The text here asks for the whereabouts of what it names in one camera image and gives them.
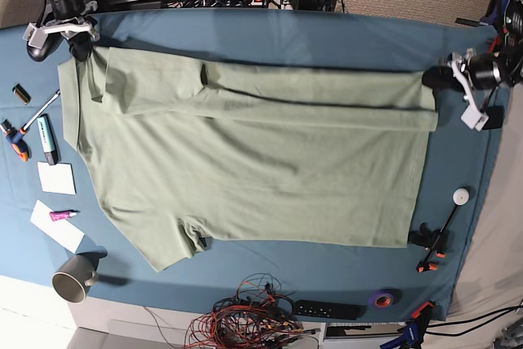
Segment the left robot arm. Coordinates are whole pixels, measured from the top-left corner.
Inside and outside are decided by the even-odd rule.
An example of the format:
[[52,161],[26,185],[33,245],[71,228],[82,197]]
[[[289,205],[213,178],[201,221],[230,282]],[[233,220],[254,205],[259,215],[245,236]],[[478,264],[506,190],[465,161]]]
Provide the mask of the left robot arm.
[[473,94],[494,93],[501,86],[513,87],[522,81],[522,0],[490,0],[480,20],[457,18],[460,25],[491,26],[496,36],[486,53],[469,51],[455,56],[450,65],[457,67],[456,77],[464,77],[464,98],[474,104]]

